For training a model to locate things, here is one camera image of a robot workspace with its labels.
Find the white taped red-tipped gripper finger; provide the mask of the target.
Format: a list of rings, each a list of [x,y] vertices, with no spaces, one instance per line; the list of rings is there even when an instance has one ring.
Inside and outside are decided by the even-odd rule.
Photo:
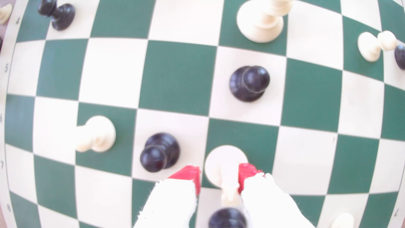
[[[239,193],[253,228],[314,228],[292,197],[275,183],[270,173],[250,163],[240,163]]]
[[[188,228],[201,190],[199,166],[186,165],[157,182],[134,228]]]

